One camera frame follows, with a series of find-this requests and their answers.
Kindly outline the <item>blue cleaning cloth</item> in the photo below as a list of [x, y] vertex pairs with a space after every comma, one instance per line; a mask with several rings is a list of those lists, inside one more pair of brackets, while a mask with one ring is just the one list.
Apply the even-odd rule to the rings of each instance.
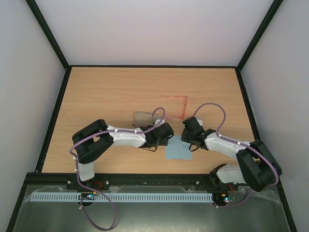
[[168, 160], [191, 160], [192, 152], [189, 143], [183, 142], [180, 135], [174, 135], [165, 147], [165, 157]]

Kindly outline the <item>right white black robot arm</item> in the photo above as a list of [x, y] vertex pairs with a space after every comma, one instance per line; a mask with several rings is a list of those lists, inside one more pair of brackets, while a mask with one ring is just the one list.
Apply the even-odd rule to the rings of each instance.
[[282, 169], [261, 140], [236, 141], [213, 129], [205, 130], [202, 121], [192, 116], [183, 121], [182, 141], [197, 148], [215, 151], [237, 160], [237, 165], [223, 164], [211, 176], [211, 185], [222, 189], [227, 183], [246, 184], [260, 192], [276, 185]]

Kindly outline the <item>red transparent sunglasses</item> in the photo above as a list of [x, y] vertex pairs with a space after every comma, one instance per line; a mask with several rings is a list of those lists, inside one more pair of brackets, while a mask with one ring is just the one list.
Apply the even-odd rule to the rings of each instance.
[[167, 96], [161, 95], [162, 103], [166, 110], [166, 117], [183, 120], [187, 108], [187, 96], [176, 95]]

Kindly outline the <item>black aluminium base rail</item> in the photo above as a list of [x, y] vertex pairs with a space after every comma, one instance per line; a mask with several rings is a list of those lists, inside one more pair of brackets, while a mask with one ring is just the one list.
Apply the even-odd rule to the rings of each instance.
[[[112, 187], [182, 187], [185, 190], [206, 191], [209, 193], [238, 190], [247, 184], [231, 182], [220, 184], [213, 174], [96, 174], [94, 178], [85, 181], [83, 185], [102, 191]], [[28, 185], [60, 185], [68, 190], [82, 191], [75, 173], [27, 173], [23, 187]]]

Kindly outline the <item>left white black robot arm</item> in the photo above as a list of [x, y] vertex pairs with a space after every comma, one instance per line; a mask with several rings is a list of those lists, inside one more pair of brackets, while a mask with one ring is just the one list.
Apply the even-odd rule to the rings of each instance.
[[158, 146], [167, 146], [174, 136], [169, 123], [158, 119], [154, 125], [134, 129], [116, 128], [98, 119], [72, 136], [74, 158], [77, 164], [79, 180], [88, 181], [95, 176], [95, 161], [110, 147], [131, 146], [157, 150]]

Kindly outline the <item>striped sunglasses case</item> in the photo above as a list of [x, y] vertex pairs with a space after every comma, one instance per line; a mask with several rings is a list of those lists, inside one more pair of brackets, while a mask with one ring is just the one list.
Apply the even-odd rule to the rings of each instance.
[[152, 113], [147, 112], [135, 112], [132, 125], [135, 127], [153, 126], [161, 117], [160, 114], [152, 115]]

